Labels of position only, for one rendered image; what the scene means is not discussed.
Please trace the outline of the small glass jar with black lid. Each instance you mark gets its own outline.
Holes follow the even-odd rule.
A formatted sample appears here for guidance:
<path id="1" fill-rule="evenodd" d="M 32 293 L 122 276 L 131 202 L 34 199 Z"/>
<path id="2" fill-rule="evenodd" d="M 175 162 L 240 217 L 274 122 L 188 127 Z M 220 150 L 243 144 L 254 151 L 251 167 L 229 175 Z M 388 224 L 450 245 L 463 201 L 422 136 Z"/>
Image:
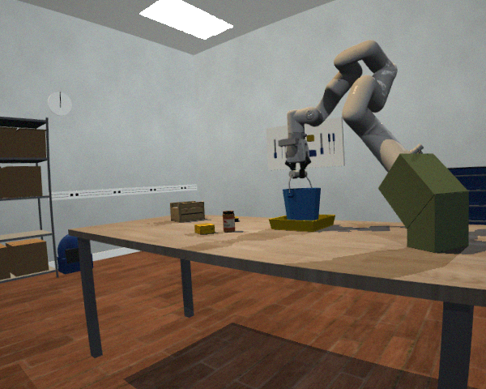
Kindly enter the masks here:
<path id="1" fill-rule="evenodd" d="M 224 226 L 224 232 L 235 231 L 234 211 L 223 211 L 223 226 Z"/>

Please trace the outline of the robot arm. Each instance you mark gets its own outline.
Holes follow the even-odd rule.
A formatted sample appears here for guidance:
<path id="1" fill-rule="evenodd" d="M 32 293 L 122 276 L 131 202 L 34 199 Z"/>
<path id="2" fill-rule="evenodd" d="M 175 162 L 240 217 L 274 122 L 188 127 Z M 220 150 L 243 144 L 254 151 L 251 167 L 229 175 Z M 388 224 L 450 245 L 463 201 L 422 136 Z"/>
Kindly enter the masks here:
<path id="1" fill-rule="evenodd" d="M 362 76 L 360 60 L 374 73 L 373 76 Z M 323 98 L 316 108 L 288 111 L 288 139 L 278 140 L 278 145 L 299 144 L 299 139 L 307 137 L 305 124 L 321 125 L 351 88 L 343 107 L 343 120 L 362 139 L 387 173 L 399 153 L 422 154 L 424 147 L 421 144 L 413 150 L 406 150 L 373 114 L 383 109 L 398 72 L 397 66 L 380 45 L 373 40 L 354 45 L 338 54 L 334 65 L 339 72 L 326 85 Z"/>

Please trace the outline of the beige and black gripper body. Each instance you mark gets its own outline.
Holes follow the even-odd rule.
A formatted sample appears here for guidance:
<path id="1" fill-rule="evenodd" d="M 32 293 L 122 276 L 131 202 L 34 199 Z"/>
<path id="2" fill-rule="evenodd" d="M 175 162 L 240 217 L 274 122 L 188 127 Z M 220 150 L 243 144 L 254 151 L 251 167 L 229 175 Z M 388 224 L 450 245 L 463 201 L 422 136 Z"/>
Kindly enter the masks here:
<path id="1" fill-rule="evenodd" d="M 303 150 L 303 151 L 302 151 Z M 307 140 L 299 139 L 299 144 L 287 146 L 286 158 L 288 163 L 306 162 L 306 153 L 309 157 L 309 146 Z"/>

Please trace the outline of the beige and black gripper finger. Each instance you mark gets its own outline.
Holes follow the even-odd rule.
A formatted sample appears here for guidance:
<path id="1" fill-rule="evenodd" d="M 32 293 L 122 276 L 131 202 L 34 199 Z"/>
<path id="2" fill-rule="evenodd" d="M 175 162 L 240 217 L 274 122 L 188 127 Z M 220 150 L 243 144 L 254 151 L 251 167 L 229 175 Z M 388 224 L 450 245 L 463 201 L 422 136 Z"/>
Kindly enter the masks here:
<path id="1" fill-rule="evenodd" d="M 305 169 L 307 167 L 308 164 L 311 163 L 311 160 L 310 158 L 308 157 L 307 153 L 306 153 L 306 158 L 305 158 L 307 161 L 306 162 L 300 162 L 300 178 L 305 178 Z"/>
<path id="2" fill-rule="evenodd" d="M 286 160 L 285 164 L 290 168 L 290 170 L 296 170 L 296 163 L 289 164 Z"/>

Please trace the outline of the small wooden crate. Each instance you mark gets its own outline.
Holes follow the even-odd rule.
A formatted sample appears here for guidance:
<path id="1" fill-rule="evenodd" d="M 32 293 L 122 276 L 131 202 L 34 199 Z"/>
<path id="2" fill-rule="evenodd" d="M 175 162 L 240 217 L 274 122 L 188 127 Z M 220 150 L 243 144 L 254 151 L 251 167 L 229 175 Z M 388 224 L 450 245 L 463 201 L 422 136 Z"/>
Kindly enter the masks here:
<path id="1" fill-rule="evenodd" d="M 176 222 L 205 220 L 204 202 L 170 203 L 170 213 L 171 220 Z"/>

